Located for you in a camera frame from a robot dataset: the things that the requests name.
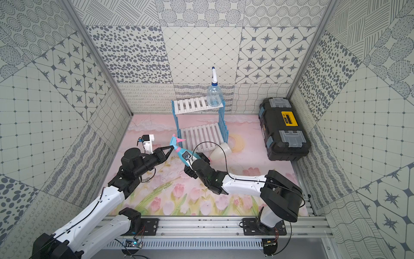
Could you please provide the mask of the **clear blue-capped spray bottle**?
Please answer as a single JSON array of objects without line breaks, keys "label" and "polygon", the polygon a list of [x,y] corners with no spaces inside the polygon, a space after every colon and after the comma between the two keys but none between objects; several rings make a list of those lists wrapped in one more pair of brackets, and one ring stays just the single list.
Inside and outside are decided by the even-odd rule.
[{"label": "clear blue-capped spray bottle", "polygon": [[223,93],[218,85],[218,76],[215,67],[212,67],[211,85],[207,91],[208,105],[211,107],[219,107],[223,102]]}]

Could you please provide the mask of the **white pink spray bottle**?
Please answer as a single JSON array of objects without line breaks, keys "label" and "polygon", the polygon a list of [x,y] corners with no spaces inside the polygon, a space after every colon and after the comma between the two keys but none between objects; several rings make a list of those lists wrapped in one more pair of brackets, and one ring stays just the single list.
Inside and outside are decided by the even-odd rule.
[{"label": "white pink spray bottle", "polygon": [[210,154],[209,158],[211,161],[217,161],[224,159],[225,156],[230,155],[231,153],[231,148],[226,142],[224,142],[214,149],[214,151]]}]

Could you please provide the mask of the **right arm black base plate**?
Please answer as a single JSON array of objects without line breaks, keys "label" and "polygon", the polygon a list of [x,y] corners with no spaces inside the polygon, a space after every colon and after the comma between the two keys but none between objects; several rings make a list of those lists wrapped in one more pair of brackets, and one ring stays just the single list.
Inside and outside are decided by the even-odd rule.
[{"label": "right arm black base plate", "polygon": [[283,220],[278,222],[274,227],[268,227],[258,220],[258,218],[243,218],[241,227],[245,236],[286,236],[287,230]]}]

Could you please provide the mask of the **blue white slatted shelf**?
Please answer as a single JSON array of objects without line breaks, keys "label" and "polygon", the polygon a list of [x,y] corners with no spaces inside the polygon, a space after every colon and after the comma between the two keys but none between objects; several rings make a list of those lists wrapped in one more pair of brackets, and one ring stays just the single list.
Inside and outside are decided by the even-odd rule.
[{"label": "blue white slatted shelf", "polygon": [[178,146],[197,152],[212,151],[215,144],[228,142],[229,131],[225,122],[226,103],[218,107],[208,104],[206,97],[195,97],[171,102],[177,137],[183,139]]}]

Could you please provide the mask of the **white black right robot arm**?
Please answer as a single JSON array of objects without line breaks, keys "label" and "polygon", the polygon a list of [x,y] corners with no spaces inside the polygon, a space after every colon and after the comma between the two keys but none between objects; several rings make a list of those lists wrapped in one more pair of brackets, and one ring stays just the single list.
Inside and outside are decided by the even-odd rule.
[{"label": "white black right robot arm", "polygon": [[270,170],[259,176],[235,175],[213,169],[202,153],[185,151],[180,158],[185,164],[185,173],[200,179],[217,195],[242,194],[261,198],[266,206],[259,214],[259,223],[272,228],[282,220],[298,221],[299,209],[305,204],[303,191],[279,172]]}]

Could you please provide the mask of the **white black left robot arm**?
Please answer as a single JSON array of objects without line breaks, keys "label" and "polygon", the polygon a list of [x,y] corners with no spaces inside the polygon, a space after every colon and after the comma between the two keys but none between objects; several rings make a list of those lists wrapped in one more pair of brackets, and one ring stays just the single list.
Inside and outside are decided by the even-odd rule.
[{"label": "white black left robot arm", "polygon": [[142,176],[164,163],[173,146],[160,147],[151,154],[131,148],[124,153],[116,176],[82,212],[53,234],[42,234],[33,243],[33,259],[90,259],[104,246],[123,234],[144,230],[141,213],[124,208],[108,224],[96,226],[125,201],[142,182]]}]

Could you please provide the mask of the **teal pink spray bottle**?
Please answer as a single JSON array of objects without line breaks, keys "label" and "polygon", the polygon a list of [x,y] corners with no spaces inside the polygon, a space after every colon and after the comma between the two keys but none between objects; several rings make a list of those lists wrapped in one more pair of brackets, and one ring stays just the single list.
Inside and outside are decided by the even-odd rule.
[{"label": "teal pink spray bottle", "polygon": [[171,140],[170,140],[170,145],[172,145],[174,147],[175,152],[178,154],[179,158],[184,163],[183,159],[181,158],[181,155],[185,151],[189,152],[190,154],[193,154],[195,152],[186,150],[185,148],[182,148],[179,144],[183,141],[185,141],[185,139],[180,139],[176,136],[176,134],[173,134],[172,137],[171,137]]}]

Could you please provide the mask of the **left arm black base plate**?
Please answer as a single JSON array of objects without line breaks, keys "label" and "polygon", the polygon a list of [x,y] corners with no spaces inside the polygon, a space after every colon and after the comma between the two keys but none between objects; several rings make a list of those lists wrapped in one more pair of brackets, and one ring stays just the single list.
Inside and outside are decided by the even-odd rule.
[{"label": "left arm black base plate", "polygon": [[130,229],[126,235],[155,236],[158,230],[159,218],[139,218],[131,221]]}]

